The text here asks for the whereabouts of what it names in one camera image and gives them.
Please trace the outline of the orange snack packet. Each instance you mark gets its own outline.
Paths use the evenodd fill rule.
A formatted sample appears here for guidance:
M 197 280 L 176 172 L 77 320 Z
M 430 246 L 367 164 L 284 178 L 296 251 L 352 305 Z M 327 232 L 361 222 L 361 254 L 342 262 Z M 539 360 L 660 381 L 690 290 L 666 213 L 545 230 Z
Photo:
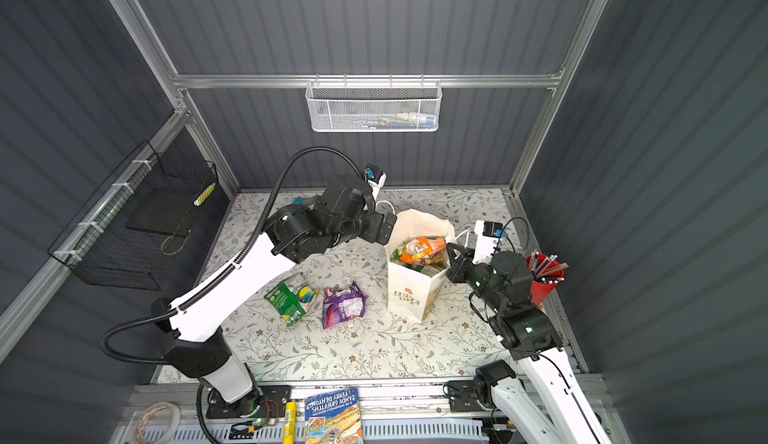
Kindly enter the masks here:
M 414 266 L 428 266 L 437 262 L 448 242 L 443 237 L 418 237 L 403 245 L 407 246 Z

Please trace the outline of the white paper bag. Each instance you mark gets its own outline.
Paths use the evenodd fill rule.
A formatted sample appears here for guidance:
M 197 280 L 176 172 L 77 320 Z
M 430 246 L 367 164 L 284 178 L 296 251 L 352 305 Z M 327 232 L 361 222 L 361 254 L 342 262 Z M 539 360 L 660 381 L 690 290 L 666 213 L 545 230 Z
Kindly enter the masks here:
M 387 310 L 394 316 L 421 323 L 448 283 L 448 265 L 439 265 L 437 271 L 424 273 L 414 270 L 413 265 L 407 267 L 397 259 L 392 260 L 398 249 L 419 238 L 442 238 L 447 243 L 456 243 L 457 237 L 454 226 L 448 220 L 415 209 L 402 210 L 396 214 L 390 240 L 384 246 Z

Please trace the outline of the purple snack packet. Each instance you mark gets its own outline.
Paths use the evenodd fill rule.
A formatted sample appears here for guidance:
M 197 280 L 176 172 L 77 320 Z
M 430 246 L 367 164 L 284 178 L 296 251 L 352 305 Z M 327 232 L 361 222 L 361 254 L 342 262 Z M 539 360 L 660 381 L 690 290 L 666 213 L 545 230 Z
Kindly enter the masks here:
M 366 296 L 356 282 L 344 289 L 339 286 L 325 288 L 323 297 L 321 321 L 324 329 L 365 315 Z

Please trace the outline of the green snack packet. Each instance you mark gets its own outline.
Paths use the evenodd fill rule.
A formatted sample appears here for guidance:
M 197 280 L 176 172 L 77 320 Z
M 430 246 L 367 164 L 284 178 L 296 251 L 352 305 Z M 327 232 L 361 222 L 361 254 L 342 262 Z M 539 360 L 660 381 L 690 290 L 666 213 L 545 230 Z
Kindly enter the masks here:
M 303 319 L 316 304 L 319 290 L 314 289 L 303 273 L 286 277 L 269 290 L 264 299 L 279 313 L 288 327 Z

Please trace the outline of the green Fox's candy bag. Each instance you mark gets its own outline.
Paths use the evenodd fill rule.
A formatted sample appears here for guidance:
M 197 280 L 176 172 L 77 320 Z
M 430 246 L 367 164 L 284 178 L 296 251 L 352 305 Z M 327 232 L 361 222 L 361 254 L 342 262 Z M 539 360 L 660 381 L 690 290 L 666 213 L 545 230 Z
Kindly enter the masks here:
M 407 246 L 402 245 L 396 248 L 390 256 L 391 262 L 400 262 L 404 264 L 411 264 L 412 257 L 408 252 Z

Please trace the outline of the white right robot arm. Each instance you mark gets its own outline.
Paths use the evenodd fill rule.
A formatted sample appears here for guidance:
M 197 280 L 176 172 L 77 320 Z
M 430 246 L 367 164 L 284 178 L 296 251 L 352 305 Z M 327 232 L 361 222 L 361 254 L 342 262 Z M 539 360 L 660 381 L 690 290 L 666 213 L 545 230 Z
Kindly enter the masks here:
M 499 251 L 476 262 L 474 249 L 455 243 L 446 252 L 447 278 L 468 285 L 469 298 L 482 301 L 473 311 L 510 354 L 476 369 L 478 403 L 506 416 L 527 443 L 609 443 L 558 332 L 533 302 L 532 260 Z

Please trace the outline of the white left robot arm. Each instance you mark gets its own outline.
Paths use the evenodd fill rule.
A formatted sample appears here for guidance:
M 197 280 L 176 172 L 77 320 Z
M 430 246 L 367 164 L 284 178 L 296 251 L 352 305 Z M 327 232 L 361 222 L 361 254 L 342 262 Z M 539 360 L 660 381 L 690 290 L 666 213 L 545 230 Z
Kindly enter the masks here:
M 319 196 L 276 209 L 293 165 L 306 155 L 324 152 L 342 159 L 351 174 L 334 177 Z M 233 414 L 257 414 L 265 409 L 265 399 L 246 364 L 227 344 L 223 322 L 257 291 L 310 256 L 353 239 L 386 245 L 397 218 L 376 209 L 385 182 L 380 167 L 360 168 L 339 150 L 313 146 L 298 151 L 278 174 L 255 229 L 235 257 L 186 294 L 158 301 L 151 316 L 106 331 L 101 351 L 125 363 L 172 366 L 202 388 L 216 391 Z M 161 357 L 133 356 L 111 345 L 116 335 L 146 325 L 156 325 L 165 334 Z

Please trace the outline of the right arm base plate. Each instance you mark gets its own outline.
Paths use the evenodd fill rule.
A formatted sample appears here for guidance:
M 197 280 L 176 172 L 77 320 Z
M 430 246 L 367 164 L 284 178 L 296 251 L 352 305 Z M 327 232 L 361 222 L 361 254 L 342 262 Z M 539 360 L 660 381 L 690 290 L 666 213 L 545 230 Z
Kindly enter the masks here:
M 454 413 L 498 412 L 491 403 L 491 387 L 497 382 L 485 382 L 481 379 L 450 380 L 442 385 L 443 395 L 448 399 L 450 410 Z

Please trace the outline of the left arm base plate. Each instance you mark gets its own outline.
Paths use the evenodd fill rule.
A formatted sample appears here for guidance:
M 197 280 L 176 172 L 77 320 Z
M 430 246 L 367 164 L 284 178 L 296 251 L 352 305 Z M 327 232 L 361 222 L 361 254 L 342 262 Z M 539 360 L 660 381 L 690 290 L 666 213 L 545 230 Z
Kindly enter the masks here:
M 215 390 L 203 393 L 202 409 L 207 419 L 283 417 L 285 406 L 291 400 L 292 387 L 288 385 L 260 385 L 234 403 L 228 403 Z

